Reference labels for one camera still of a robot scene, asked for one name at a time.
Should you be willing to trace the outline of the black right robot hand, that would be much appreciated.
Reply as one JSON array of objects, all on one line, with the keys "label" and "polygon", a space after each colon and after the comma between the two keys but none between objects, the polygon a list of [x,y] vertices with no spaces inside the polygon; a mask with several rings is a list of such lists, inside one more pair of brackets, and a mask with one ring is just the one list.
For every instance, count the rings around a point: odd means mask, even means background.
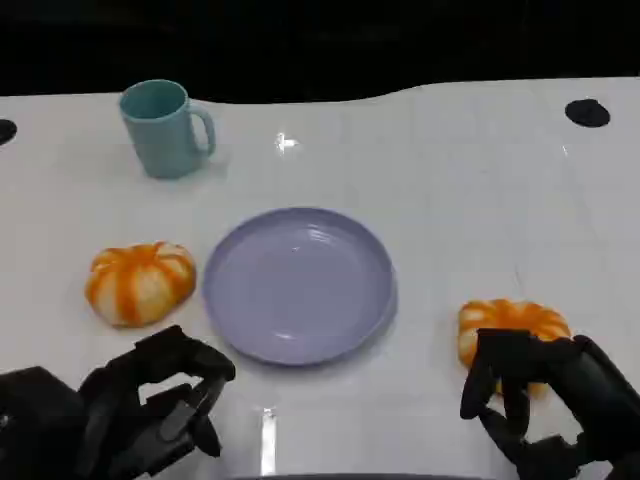
[{"label": "black right robot hand", "polygon": [[[533,383],[549,385],[571,411],[582,428],[575,443],[527,440]],[[522,479],[573,479],[596,461],[611,464],[611,479],[639,476],[639,395],[586,336],[543,341],[526,330],[479,329],[460,415],[480,419]]]}]

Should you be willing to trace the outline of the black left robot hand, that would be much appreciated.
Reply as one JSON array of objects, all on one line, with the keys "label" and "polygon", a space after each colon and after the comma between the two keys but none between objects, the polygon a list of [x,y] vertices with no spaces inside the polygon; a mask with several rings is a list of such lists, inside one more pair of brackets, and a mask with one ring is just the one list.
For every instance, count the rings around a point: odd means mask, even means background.
[{"label": "black left robot hand", "polygon": [[1,376],[4,479],[136,479],[221,454],[209,418],[234,364],[178,326],[136,342],[74,390],[40,366]]}]

